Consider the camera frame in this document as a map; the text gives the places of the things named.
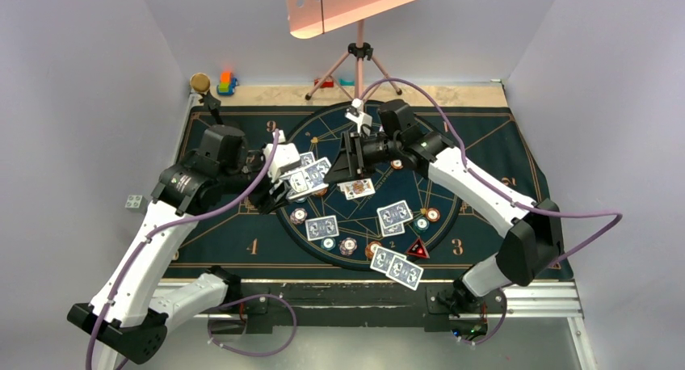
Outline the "purple chips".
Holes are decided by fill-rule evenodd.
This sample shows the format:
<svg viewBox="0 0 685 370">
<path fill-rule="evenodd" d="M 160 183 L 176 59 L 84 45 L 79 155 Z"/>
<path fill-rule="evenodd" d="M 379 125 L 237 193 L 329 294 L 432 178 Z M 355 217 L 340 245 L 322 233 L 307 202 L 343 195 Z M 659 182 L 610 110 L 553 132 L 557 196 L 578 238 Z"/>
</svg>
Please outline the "purple chips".
<svg viewBox="0 0 685 370">
<path fill-rule="evenodd" d="M 291 223 L 294 225 L 304 224 L 307 218 L 308 212 L 305 208 L 295 208 L 289 216 Z"/>
</svg>

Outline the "card sliding from deck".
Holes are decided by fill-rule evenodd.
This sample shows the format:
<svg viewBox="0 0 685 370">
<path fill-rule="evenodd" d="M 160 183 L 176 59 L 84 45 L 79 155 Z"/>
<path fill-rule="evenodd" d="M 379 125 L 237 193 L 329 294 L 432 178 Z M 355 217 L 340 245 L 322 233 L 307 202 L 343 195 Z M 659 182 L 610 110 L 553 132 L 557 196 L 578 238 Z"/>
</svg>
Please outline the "card sliding from deck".
<svg viewBox="0 0 685 370">
<path fill-rule="evenodd" d="M 322 187 L 327 187 L 324 178 L 331 168 L 330 160 L 327 157 L 318 159 L 302 168 L 307 191 L 315 191 Z"/>
</svg>

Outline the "dealt card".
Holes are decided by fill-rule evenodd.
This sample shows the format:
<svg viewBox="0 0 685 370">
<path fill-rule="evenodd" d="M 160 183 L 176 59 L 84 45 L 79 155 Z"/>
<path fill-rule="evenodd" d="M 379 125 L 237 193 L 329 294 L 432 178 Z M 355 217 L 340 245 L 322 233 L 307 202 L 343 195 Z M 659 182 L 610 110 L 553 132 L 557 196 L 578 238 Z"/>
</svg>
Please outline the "dealt card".
<svg viewBox="0 0 685 370">
<path fill-rule="evenodd" d="M 300 154 L 300 166 L 305 167 L 313 164 L 316 161 L 316 157 L 313 152 L 306 152 Z"/>
<path fill-rule="evenodd" d="M 405 224 L 414 219 L 414 214 L 406 200 L 399 200 L 376 210 L 382 228 Z"/>
</svg>

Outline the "red chip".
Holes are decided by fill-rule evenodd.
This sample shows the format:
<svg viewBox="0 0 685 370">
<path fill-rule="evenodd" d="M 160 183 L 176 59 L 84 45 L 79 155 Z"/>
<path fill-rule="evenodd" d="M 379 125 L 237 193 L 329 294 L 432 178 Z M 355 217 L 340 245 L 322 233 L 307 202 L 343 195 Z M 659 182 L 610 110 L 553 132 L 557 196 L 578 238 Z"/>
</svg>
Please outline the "red chip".
<svg viewBox="0 0 685 370">
<path fill-rule="evenodd" d="M 441 214 L 437 208 L 428 208 L 425 217 L 429 222 L 435 223 L 440 220 Z"/>
<path fill-rule="evenodd" d="M 401 170 L 403 168 L 403 164 L 400 160 L 392 161 L 390 165 L 394 170 Z"/>
</svg>

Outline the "green poker chip stack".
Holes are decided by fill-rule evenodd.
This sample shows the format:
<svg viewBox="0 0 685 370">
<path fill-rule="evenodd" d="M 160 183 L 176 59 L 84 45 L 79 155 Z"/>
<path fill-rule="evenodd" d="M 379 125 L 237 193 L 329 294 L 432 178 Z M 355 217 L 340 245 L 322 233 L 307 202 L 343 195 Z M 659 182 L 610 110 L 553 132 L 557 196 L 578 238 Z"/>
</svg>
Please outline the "green poker chip stack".
<svg viewBox="0 0 685 370">
<path fill-rule="evenodd" d="M 323 250 L 331 251 L 337 246 L 337 242 L 333 238 L 324 238 L 321 240 L 320 247 Z"/>
</svg>

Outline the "purple white poker chip stack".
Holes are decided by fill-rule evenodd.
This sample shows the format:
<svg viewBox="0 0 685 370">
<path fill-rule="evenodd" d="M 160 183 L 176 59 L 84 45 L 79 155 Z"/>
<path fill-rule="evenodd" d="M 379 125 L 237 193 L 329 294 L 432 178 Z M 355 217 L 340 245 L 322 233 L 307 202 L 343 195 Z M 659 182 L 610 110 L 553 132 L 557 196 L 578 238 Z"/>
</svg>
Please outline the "purple white poker chip stack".
<svg viewBox="0 0 685 370">
<path fill-rule="evenodd" d="M 357 241 L 354 238 L 345 238 L 339 244 L 340 254 L 343 256 L 351 256 L 357 249 Z"/>
</svg>

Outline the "orange poker chip stack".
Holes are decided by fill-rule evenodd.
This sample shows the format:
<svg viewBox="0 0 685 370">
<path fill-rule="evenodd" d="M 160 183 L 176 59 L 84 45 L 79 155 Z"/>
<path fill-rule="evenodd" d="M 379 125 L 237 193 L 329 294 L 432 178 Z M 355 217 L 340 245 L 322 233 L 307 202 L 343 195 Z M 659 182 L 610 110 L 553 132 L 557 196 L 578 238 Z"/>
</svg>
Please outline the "orange poker chip stack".
<svg viewBox="0 0 685 370">
<path fill-rule="evenodd" d="M 365 249 L 364 249 L 364 254 L 368 260 L 372 260 L 373 256 L 375 255 L 377 249 L 379 246 L 382 246 L 380 242 L 369 242 Z"/>
</svg>

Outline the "dealer seat card one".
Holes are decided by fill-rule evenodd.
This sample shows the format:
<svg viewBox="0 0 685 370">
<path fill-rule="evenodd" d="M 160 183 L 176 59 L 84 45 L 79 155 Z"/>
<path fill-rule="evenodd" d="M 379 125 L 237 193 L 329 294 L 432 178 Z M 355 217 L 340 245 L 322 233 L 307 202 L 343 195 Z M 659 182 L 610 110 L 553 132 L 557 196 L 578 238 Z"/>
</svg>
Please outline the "dealer seat card one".
<svg viewBox="0 0 685 370">
<path fill-rule="evenodd" d="M 391 262 L 395 257 L 398 257 L 399 259 L 407 259 L 406 255 L 399 254 L 390 249 L 386 249 L 383 246 L 379 246 L 370 262 L 370 269 L 385 275 L 389 271 Z"/>
</svg>

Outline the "red triangle dealer marker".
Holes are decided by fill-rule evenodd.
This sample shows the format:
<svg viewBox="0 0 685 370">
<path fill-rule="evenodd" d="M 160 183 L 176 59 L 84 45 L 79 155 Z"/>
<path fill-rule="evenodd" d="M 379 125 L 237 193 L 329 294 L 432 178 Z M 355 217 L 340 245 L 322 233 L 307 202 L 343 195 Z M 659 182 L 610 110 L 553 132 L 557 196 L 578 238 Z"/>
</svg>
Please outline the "red triangle dealer marker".
<svg viewBox="0 0 685 370">
<path fill-rule="evenodd" d="M 421 238 L 417 238 L 406 250 L 405 254 L 410 257 L 417 259 L 428 259 L 430 254 L 428 249 Z"/>
</svg>

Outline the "dealer seat card two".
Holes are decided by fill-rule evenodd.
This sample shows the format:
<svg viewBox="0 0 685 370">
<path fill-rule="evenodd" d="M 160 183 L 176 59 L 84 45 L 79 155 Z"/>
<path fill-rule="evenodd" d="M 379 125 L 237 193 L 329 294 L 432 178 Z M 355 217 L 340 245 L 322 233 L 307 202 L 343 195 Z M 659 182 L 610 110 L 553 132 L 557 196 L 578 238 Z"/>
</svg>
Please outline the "dealer seat card two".
<svg viewBox="0 0 685 370">
<path fill-rule="evenodd" d="M 416 291 L 421 282 L 424 269 L 406 259 L 394 256 L 389 263 L 386 276 L 391 280 Z"/>
</svg>

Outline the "blue playing card deck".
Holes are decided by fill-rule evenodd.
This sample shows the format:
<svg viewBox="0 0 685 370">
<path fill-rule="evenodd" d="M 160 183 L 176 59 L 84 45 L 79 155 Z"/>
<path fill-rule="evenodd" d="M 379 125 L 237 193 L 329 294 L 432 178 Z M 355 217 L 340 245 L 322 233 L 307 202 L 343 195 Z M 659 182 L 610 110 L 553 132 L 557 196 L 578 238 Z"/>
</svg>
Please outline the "blue playing card deck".
<svg viewBox="0 0 685 370">
<path fill-rule="evenodd" d="M 301 200 L 313 193 L 314 181 L 304 171 L 292 174 L 288 178 L 290 190 L 286 195 L 288 201 Z"/>
</svg>

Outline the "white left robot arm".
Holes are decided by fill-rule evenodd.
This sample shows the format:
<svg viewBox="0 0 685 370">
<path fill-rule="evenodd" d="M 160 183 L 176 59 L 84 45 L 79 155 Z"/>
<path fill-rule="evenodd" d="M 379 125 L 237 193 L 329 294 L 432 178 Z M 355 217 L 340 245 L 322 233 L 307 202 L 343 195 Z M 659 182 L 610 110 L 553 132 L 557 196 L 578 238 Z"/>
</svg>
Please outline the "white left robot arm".
<svg viewBox="0 0 685 370">
<path fill-rule="evenodd" d="M 296 146 L 281 131 L 259 149 L 246 134 L 215 124 L 200 144 L 165 169 L 153 189 L 144 220 L 111 277 L 93 298 L 77 303 L 68 320 L 90 336 L 88 369 L 143 364 L 166 336 L 207 310 L 229 313 L 248 297 L 239 276 L 219 266 L 164 296 L 155 290 L 181 244 L 201 221 L 249 200 L 262 214 L 287 202 L 284 174 L 300 165 Z"/>
</svg>

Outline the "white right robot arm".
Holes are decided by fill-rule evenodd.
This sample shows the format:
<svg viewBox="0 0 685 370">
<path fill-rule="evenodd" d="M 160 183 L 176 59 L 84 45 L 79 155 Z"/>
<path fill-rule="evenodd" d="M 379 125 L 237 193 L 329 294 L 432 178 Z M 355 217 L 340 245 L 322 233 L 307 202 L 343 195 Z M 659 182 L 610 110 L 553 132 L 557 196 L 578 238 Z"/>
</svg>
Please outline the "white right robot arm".
<svg viewBox="0 0 685 370">
<path fill-rule="evenodd" d="M 424 132 L 410 106 L 394 99 L 379 106 L 382 131 L 371 131 L 372 119 L 360 99 L 346 117 L 356 132 L 342 135 L 335 163 L 326 183 L 367 178 L 378 163 L 401 161 L 409 170 L 447 189 L 479 212 L 503 241 L 499 251 L 469 268 L 454 283 L 453 299 L 472 311 L 485 295 L 508 284 L 529 285 L 563 251 L 558 207 L 551 200 L 535 202 L 484 172 L 465 156 L 459 138 Z"/>
</svg>

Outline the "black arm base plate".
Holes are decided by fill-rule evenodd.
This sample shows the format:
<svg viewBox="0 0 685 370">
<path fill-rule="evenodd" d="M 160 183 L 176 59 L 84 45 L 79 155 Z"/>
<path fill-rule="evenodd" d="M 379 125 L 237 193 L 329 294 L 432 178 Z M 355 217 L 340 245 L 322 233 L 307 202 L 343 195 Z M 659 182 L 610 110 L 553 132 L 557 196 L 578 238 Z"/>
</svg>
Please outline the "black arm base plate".
<svg viewBox="0 0 685 370">
<path fill-rule="evenodd" d="M 492 292 L 481 305 L 456 305 L 452 280 L 424 280 L 413 291 L 390 280 L 246 280 L 244 306 L 209 309 L 202 316 L 247 323 L 250 334 L 276 326 L 465 329 L 486 320 L 492 330 L 506 312 L 504 296 Z"/>
</svg>

